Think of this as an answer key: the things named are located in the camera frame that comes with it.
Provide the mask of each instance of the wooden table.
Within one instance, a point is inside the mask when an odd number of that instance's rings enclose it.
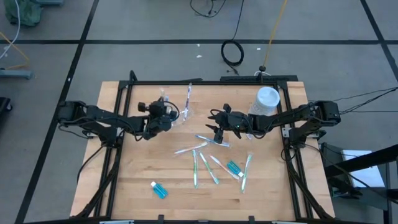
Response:
[[[288,82],[288,86],[293,108],[307,103],[302,82]],[[103,82],[98,99],[100,108],[113,111],[117,87],[118,82]],[[282,138],[279,128],[274,128],[261,140],[248,140],[244,135],[239,140],[232,132],[225,132],[224,140],[230,143],[230,148],[214,144],[203,148],[202,152],[220,179],[219,185],[213,182],[204,163],[198,158],[199,188],[194,189],[192,153],[173,156],[179,149],[202,142],[194,134],[213,137],[213,131],[205,126],[215,124],[207,119],[211,109],[222,109],[224,103],[229,103],[233,110],[246,113],[260,87],[194,85],[190,99],[194,116],[184,124],[160,133],[150,141],[135,142],[133,136],[127,134],[124,138],[112,218],[156,220],[159,214],[163,214],[166,220],[248,220],[250,215],[254,215],[256,220],[295,220],[286,164],[280,158]],[[162,88],[169,95],[170,101],[183,110],[187,86]],[[133,86],[129,116],[143,115],[137,110],[138,102],[150,103],[156,100],[160,95],[159,89],[160,86]],[[308,139],[307,144],[317,147],[317,142],[313,139]],[[99,145],[97,139],[89,140],[85,159]],[[80,212],[98,189],[104,152],[105,150],[83,169],[71,215]],[[218,167],[209,158],[209,154],[224,164],[233,160],[243,168],[249,152],[253,153],[253,159],[249,166],[246,191],[242,194],[240,182]],[[302,159],[308,189],[326,212],[334,216],[319,153],[310,147],[304,148]],[[169,196],[166,199],[156,196],[150,186],[152,181],[167,189]],[[298,192],[302,216],[305,216],[302,195],[300,190]],[[105,213],[107,199],[106,192],[101,214]]]

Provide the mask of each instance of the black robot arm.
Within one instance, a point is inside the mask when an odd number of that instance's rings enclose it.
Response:
[[[308,135],[317,132],[321,127],[334,126],[341,121],[338,106],[332,101],[316,101],[272,116],[246,115],[242,112],[231,111],[228,104],[224,104],[223,109],[224,111],[211,110],[211,116],[208,117],[215,120],[218,127],[206,124],[215,132],[214,140],[220,143],[223,140],[223,131],[233,131],[238,138],[241,138],[240,133],[263,138],[274,127],[296,121],[307,121],[299,128],[290,129],[287,134],[290,142],[297,144],[305,142]]]
[[[145,103],[138,104],[138,110],[148,111],[145,116],[121,116],[97,106],[86,105],[82,101],[63,101],[59,104],[57,121],[59,128],[79,126],[86,136],[95,134],[99,137],[102,145],[113,147],[117,144],[117,137],[121,131],[134,136],[142,136],[145,140],[155,137],[161,131],[168,131],[172,127],[172,121],[178,118],[177,111],[167,112],[167,108],[173,105],[171,102],[159,98],[148,107]]]

